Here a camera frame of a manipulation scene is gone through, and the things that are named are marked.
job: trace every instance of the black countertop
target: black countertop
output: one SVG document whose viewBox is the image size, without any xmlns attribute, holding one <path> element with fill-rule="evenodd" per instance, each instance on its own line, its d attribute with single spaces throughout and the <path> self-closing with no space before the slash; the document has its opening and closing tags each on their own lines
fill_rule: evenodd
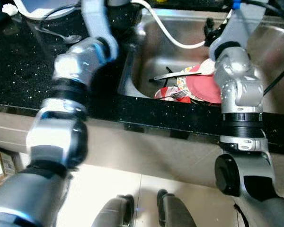
<svg viewBox="0 0 284 227">
<path fill-rule="evenodd" d="M 43 99 L 49 97 L 53 61 L 68 45 L 55 36 L 35 31 L 35 21 L 15 15 L 0 24 L 0 111 L 35 116 Z M 64 35 L 87 37 L 80 13 L 45 23 Z M 187 139 L 190 133 L 217 142 L 221 131 L 221 109 L 122 96 L 117 87 L 131 44 L 129 33 L 119 36 L 119 58 L 101 68 L 91 84 L 89 117 L 121 122 L 125 129 L 169 130 L 170 136 Z M 284 115 L 264 113 L 264 130 L 270 151 L 284 154 Z"/>
</svg>

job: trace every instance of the floor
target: floor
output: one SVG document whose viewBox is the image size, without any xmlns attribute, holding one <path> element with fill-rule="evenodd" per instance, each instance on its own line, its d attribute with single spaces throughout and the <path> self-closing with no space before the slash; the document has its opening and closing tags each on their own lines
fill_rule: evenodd
<svg viewBox="0 0 284 227">
<path fill-rule="evenodd" d="M 161 188 L 185 203 L 198 227 L 243 226 L 232 199 L 214 188 L 91 165 L 81 165 L 73 176 L 58 227 L 90 227 L 104 204 L 119 194 L 134 196 L 133 227 L 159 227 L 156 197 Z"/>
</svg>

